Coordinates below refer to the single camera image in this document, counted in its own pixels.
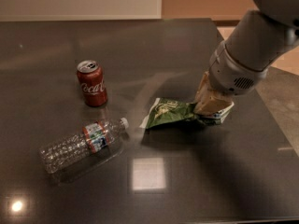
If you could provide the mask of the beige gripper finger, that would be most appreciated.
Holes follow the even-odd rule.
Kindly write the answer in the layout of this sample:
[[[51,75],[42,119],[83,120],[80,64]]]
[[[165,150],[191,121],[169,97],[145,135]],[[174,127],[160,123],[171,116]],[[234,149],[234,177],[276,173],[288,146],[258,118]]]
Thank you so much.
[[[210,91],[210,101],[207,105],[196,104],[193,110],[194,113],[199,115],[211,115],[224,108],[230,106],[233,103],[231,95],[224,94],[219,91]]]
[[[194,101],[199,105],[207,105],[210,101],[210,91],[209,73],[205,72],[195,94]]]

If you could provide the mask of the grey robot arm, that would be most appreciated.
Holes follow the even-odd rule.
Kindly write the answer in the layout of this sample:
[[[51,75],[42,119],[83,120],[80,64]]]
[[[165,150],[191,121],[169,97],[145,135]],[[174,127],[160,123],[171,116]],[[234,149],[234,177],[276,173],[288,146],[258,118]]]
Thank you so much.
[[[299,44],[299,0],[253,0],[231,35],[220,42],[194,98],[194,112],[216,113],[252,91],[268,67]]]

